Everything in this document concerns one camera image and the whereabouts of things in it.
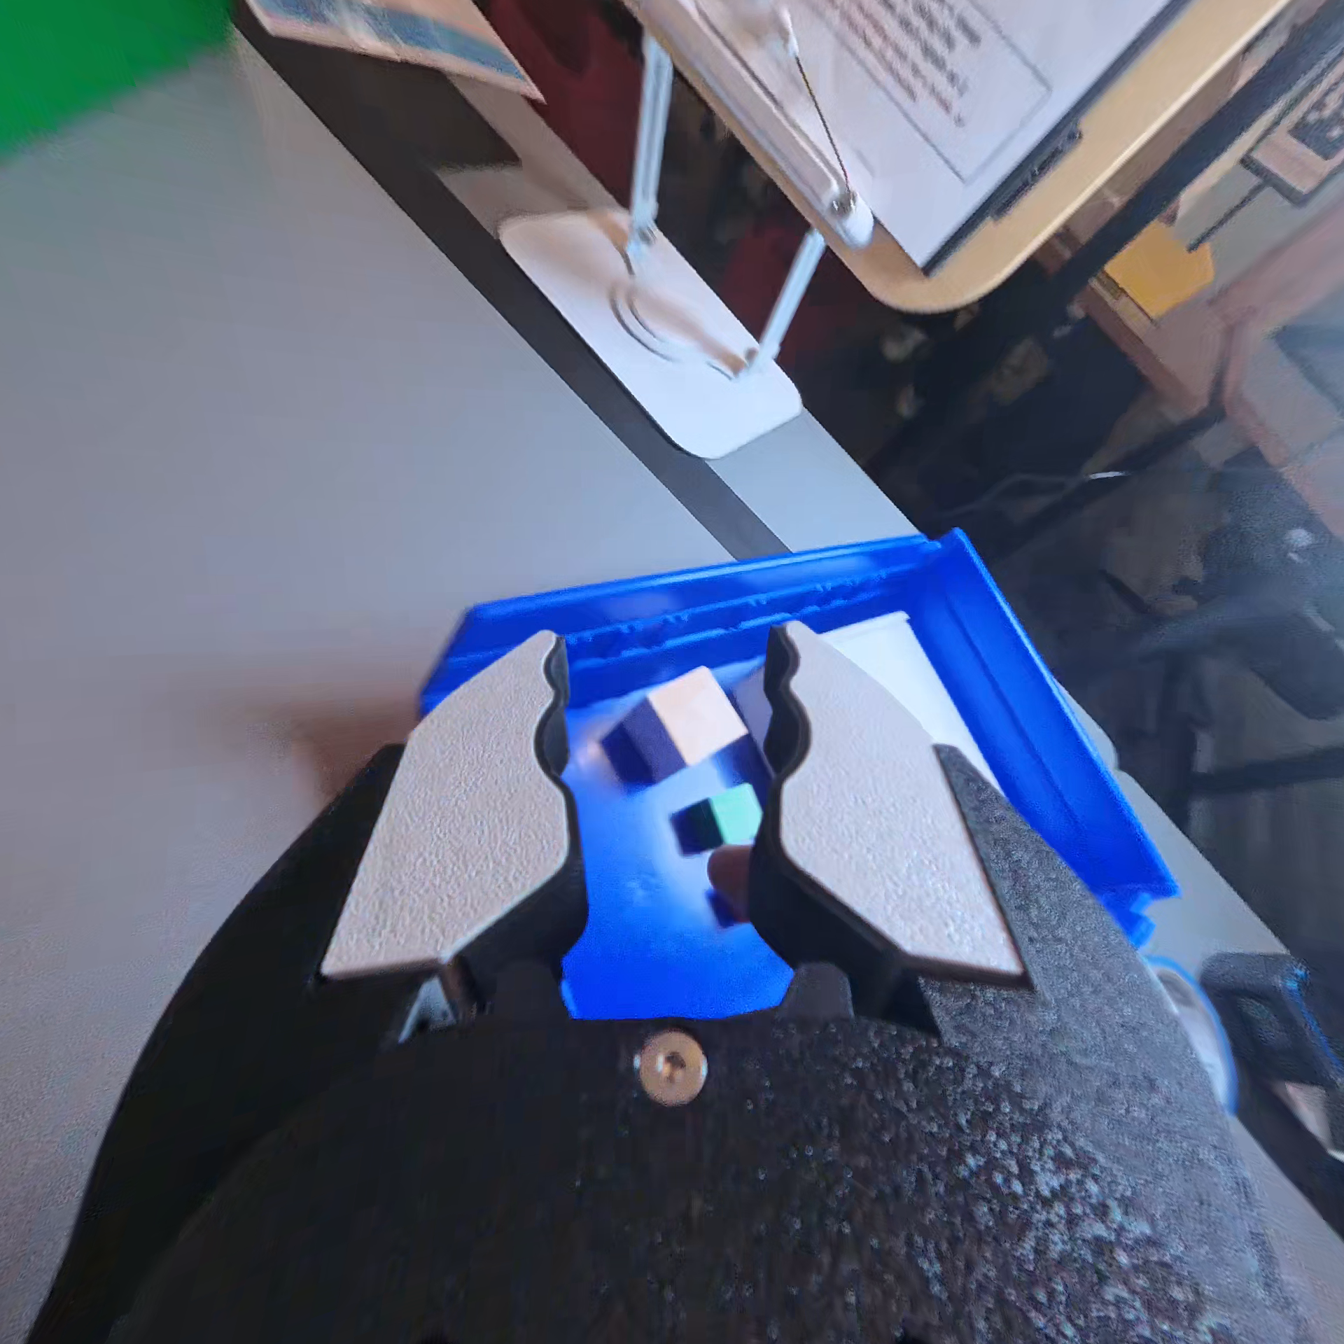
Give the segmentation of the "green cube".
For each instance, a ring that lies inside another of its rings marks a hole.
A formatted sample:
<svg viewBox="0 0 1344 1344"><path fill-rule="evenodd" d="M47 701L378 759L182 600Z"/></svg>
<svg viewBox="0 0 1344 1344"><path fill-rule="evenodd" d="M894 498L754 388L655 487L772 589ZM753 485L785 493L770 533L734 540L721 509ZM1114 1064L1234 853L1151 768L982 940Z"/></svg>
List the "green cube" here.
<svg viewBox="0 0 1344 1344"><path fill-rule="evenodd" d="M687 805L673 824L686 855L751 847L762 824L762 804L753 783L740 783Z"/></svg>

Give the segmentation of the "white desk stand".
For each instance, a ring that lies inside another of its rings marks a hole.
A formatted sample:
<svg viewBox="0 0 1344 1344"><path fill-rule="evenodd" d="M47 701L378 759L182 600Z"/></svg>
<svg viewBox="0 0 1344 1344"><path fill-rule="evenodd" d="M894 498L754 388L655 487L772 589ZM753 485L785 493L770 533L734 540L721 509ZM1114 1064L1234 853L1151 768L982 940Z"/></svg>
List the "white desk stand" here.
<svg viewBox="0 0 1344 1344"><path fill-rule="evenodd" d="M698 460L724 460L799 416L780 368L785 336L830 244L863 250L876 234L802 63L801 16L802 4L654 4L628 208L519 215L498 234L657 428ZM817 216L758 336L658 228L678 71Z"/></svg>

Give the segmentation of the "green sheet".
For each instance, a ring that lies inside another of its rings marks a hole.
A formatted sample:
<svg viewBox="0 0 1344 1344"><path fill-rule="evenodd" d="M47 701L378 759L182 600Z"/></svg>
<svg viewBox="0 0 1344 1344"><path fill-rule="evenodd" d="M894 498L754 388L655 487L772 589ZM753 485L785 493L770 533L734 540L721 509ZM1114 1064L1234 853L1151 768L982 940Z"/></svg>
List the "green sheet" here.
<svg viewBox="0 0 1344 1344"><path fill-rule="evenodd" d="M4 2L2 156L226 45L231 2Z"/></svg>

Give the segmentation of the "light wooden board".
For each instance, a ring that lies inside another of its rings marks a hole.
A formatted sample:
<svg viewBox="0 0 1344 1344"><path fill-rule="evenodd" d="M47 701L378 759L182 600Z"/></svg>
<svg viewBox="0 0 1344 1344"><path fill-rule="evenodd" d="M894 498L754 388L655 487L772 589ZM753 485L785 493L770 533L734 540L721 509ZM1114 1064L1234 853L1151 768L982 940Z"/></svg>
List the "light wooden board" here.
<svg viewBox="0 0 1344 1344"><path fill-rule="evenodd" d="M1230 95L1244 55L1295 4L1188 4L1084 112L1081 141L1036 176L1010 208L977 224L948 260L927 268L882 224L876 224L866 247L844 240L833 215L802 183L798 157L807 144L801 133L785 124L770 98L758 112L745 109L743 100L751 93L738 88L745 85L746 69L726 40L705 29L695 5L626 4L626 8L870 295L902 312L935 314L962 308L1004 284L1097 194L1132 175L1137 160L1154 168L1151 144L1167 141L1172 125L1193 130L1191 108L1215 111L1206 92Z"/></svg>

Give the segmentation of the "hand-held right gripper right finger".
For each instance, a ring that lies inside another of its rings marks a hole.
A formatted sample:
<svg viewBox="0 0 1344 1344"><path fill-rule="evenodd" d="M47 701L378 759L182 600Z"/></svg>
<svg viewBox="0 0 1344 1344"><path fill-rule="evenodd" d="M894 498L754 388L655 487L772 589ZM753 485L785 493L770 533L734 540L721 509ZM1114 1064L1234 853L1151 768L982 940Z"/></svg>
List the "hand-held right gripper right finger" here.
<svg viewBox="0 0 1344 1344"><path fill-rule="evenodd" d="M802 621L774 628L764 692L772 781L750 914L793 968L852 984L1028 984L953 791L942 743L865 664Z"/></svg>

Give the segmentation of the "printed booklet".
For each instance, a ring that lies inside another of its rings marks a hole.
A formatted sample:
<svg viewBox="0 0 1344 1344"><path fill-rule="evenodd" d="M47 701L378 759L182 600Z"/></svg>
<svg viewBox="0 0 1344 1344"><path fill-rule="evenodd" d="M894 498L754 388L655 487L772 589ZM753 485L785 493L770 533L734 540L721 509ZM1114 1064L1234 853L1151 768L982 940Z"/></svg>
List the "printed booklet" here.
<svg viewBox="0 0 1344 1344"><path fill-rule="evenodd" d="M545 103L545 93L470 2L247 2L276 39L476 79Z"/></svg>

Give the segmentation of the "black office chair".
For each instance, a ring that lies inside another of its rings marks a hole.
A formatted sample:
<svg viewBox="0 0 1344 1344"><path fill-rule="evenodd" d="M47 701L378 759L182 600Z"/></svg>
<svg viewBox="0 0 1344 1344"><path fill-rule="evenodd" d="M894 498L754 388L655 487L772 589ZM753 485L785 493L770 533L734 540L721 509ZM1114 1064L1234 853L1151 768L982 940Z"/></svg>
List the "black office chair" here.
<svg viewBox="0 0 1344 1344"><path fill-rule="evenodd" d="M1087 679L1161 668L1159 720L1182 724L1182 746L1159 796L1186 831L1201 800L1340 783L1342 746L1271 762L1198 768L1198 711L1178 709L1214 661L1244 668L1276 698L1314 722L1342 719L1342 540L1254 448L1214 479L1220 525L1201 544L1202 573L1175 584L1193 602L1180 615L1154 607L1103 573L1137 623L1087 660Z"/></svg>

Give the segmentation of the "blue plastic box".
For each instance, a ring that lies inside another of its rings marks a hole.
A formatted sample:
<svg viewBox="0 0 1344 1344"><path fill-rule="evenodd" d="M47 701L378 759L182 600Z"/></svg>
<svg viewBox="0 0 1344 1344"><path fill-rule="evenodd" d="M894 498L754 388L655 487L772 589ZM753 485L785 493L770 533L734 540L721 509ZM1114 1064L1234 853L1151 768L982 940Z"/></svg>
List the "blue plastic box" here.
<svg viewBox="0 0 1344 1344"><path fill-rule="evenodd" d="M566 781L580 813L590 919L566 959L582 1020L722 1020L780 1004L791 968L750 927L726 927L681 815L769 768L753 744L654 784L617 722L695 668L730 690L762 669L770 629L817 634L903 613L986 780L1057 850L1142 949L1150 906L1180 887L961 532L505 599L470 610L420 695L439 703L540 631L566 639Z"/></svg>

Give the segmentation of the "white block in bin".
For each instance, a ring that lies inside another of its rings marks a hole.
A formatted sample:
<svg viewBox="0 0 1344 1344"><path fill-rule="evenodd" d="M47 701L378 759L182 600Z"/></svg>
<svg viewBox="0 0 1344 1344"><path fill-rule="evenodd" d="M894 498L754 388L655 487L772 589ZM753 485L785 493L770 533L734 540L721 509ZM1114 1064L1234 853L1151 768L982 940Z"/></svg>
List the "white block in bin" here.
<svg viewBox="0 0 1344 1344"><path fill-rule="evenodd" d="M874 616L826 632L822 639L897 698L935 744L956 748L988 783L999 786L908 613Z"/></svg>

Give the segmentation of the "red cube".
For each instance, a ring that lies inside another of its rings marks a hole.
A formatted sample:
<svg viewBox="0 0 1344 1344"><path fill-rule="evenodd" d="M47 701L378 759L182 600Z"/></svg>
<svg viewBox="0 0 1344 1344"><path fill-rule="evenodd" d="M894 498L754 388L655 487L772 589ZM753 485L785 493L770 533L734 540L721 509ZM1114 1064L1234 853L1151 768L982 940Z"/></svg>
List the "red cube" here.
<svg viewBox="0 0 1344 1344"><path fill-rule="evenodd" d="M724 845L708 861L711 908L721 927L751 922L751 845Z"/></svg>

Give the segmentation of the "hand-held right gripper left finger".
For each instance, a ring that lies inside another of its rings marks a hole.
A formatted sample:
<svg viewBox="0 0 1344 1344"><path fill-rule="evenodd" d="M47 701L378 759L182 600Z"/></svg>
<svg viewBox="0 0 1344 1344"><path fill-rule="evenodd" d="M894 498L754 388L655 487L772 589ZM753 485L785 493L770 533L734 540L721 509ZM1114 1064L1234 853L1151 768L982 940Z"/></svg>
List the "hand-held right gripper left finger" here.
<svg viewBox="0 0 1344 1344"><path fill-rule="evenodd" d="M559 986L585 933L564 637L540 631L409 736L321 973L462 967L482 1002L518 965Z"/></svg>

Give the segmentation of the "white cube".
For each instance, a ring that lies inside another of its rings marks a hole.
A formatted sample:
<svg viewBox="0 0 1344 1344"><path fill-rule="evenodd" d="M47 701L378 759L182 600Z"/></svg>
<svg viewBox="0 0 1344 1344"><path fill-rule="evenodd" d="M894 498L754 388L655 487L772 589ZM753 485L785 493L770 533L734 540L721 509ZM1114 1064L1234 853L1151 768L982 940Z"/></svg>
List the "white cube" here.
<svg viewBox="0 0 1344 1344"><path fill-rule="evenodd" d="M602 736L620 780L658 784L706 764L750 736L750 728L708 666L649 690Z"/></svg>

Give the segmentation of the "light wooden furniture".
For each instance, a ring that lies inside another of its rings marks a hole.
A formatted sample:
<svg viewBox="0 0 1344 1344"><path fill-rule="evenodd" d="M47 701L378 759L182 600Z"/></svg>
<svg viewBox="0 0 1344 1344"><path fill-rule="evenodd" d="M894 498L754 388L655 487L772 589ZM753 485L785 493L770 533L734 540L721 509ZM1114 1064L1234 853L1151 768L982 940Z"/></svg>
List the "light wooden furniture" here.
<svg viewBox="0 0 1344 1344"><path fill-rule="evenodd" d="M1342 196L1231 280L1153 319L1097 277L1079 301L1175 410L1222 410L1342 535Z"/></svg>

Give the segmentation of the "yellow object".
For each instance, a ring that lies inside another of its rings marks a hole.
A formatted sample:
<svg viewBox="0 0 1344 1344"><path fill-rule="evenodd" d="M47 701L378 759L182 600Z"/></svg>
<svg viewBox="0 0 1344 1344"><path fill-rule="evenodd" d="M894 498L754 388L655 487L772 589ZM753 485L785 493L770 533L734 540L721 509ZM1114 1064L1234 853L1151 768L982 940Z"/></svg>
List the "yellow object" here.
<svg viewBox="0 0 1344 1344"><path fill-rule="evenodd" d="M1215 252L1209 244L1188 247L1174 228L1158 221L1106 264L1103 277L1158 322L1215 284Z"/></svg>

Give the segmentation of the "black plastic object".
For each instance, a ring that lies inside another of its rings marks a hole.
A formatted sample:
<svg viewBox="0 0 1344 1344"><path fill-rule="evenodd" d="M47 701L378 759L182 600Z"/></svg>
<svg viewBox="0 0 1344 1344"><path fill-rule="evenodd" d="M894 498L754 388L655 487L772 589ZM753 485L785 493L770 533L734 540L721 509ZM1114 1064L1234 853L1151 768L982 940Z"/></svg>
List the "black plastic object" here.
<svg viewBox="0 0 1344 1344"><path fill-rule="evenodd" d="M1230 1040L1238 1103L1260 1087L1292 1084L1342 1092L1342 954L1217 952L1199 975Z"/></svg>

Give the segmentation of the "printed paper sheet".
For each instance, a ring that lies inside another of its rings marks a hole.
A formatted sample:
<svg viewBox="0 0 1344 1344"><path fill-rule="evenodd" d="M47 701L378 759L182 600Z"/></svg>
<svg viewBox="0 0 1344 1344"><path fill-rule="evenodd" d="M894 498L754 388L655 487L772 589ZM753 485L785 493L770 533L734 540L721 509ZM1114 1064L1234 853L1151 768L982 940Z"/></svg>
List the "printed paper sheet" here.
<svg viewBox="0 0 1344 1344"><path fill-rule="evenodd" d="M922 268L999 208L1185 7L785 5L854 188Z"/></svg>

